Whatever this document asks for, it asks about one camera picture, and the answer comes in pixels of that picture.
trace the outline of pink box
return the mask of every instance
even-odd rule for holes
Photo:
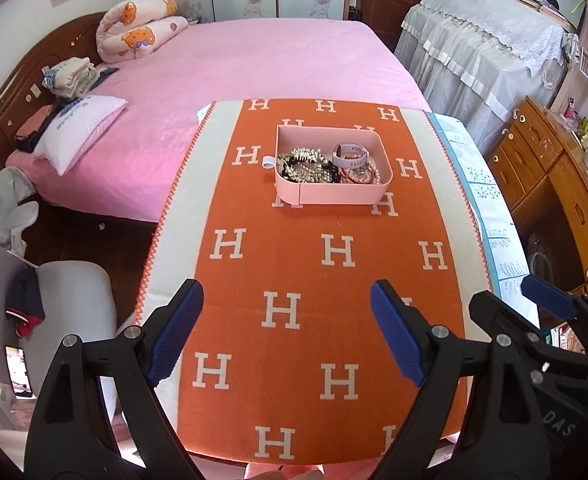
[[[298,184],[279,175],[276,168],[276,193],[283,202],[301,204],[375,204],[383,198],[392,182],[392,168],[377,133],[349,128],[319,126],[277,126],[276,158],[294,148],[320,149],[329,156],[337,144],[362,144],[376,162],[381,184]]]

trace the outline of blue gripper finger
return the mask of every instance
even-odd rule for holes
[[[405,379],[418,388],[423,386],[425,371],[421,365],[421,348],[403,318],[396,311],[392,299],[377,282],[370,290],[370,306],[378,327],[394,356],[396,366]]]
[[[176,307],[152,346],[151,363],[146,374],[152,386],[170,376],[196,320],[199,319],[203,308],[202,285],[196,281],[191,286],[185,283],[168,306]]]
[[[546,310],[557,319],[565,320],[576,317],[572,297],[533,274],[523,278],[520,283],[520,291],[528,300],[533,301],[536,306]]]

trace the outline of smartphone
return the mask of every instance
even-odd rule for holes
[[[27,377],[27,367],[25,366],[23,350],[12,346],[6,346],[5,355],[7,357],[7,368],[10,371],[10,379],[12,381],[14,394],[17,397],[35,399],[32,394],[32,388],[30,387],[30,380]]]

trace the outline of drawer handle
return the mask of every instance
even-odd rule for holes
[[[530,126],[530,132],[532,133],[532,137],[534,137],[534,140],[536,140],[536,142],[540,142],[540,133],[538,132],[538,130],[533,126]]]
[[[583,215],[583,211],[581,211],[581,208],[578,204],[574,204],[574,210],[576,211],[576,216],[578,216],[578,221],[581,223],[581,225],[585,225],[585,216]]]

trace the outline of wooden floor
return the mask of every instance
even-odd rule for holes
[[[79,213],[37,201],[39,219],[23,234],[26,259],[36,265],[83,260],[103,267],[112,282],[120,325],[134,311],[156,224]]]

